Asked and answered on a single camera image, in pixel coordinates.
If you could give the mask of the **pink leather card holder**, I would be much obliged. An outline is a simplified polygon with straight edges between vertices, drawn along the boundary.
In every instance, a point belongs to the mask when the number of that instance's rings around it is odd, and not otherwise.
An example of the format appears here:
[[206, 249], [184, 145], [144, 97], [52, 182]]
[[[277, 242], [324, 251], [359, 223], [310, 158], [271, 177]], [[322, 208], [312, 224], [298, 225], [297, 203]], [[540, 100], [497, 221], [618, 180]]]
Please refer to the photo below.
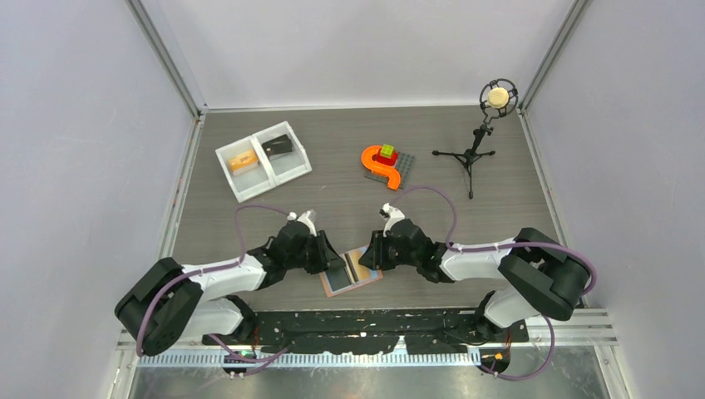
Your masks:
[[320, 273], [323, 290], [328, 298], [346, 293], [383, 278], [380, 270], [372, 270], [359, 263], [367, 245], [340, 254], [343, 266], [330, 267]]

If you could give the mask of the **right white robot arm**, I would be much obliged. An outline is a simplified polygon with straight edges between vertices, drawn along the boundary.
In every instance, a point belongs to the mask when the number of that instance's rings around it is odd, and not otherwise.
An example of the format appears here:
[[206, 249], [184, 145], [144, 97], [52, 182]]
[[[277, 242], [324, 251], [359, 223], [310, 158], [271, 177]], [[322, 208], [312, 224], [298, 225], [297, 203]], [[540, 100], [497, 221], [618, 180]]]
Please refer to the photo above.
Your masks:
[[566, 247], [533, 228], [494, 244], [461, 245], [427, 237], [409, 219], [375, 230], [359, 263], [369, 269], [411, 266], [432, 283], [504, 279], [474, 315], [479, 337], [495, 341], [509, 326], [534, 316], [571, 318], [580, 297], [592, 286], [594, 270]]

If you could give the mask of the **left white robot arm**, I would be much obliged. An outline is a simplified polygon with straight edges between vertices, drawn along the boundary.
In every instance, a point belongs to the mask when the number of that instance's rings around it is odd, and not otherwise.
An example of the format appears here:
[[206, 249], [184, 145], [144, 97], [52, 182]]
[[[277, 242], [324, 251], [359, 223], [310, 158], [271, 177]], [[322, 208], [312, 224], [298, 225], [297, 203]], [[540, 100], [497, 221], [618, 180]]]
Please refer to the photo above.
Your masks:
[[291, 269], [319, 274], [345, 264], [324, 231], [289, 221], [241, 259], [197, 265], [158, 260], [118, 301], [114, 314], [141, 356], [153, 357], [179, 340], [207, 334], [244, 344], [254, 336], [254, 312], [239, 293], [268, 288]]

